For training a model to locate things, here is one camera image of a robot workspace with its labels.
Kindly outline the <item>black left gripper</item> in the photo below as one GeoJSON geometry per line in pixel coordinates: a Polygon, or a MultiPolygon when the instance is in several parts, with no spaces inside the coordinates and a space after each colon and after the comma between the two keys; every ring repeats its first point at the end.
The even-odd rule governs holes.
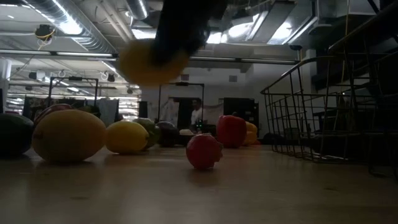
{"type": "Polygon", "coordinates": [[[208,21],[222,19],[227,6],[226,0],[164,0],[152,61],[164,65],[179,53],[186,57],[196,53],[209,38],[208,21]]]}

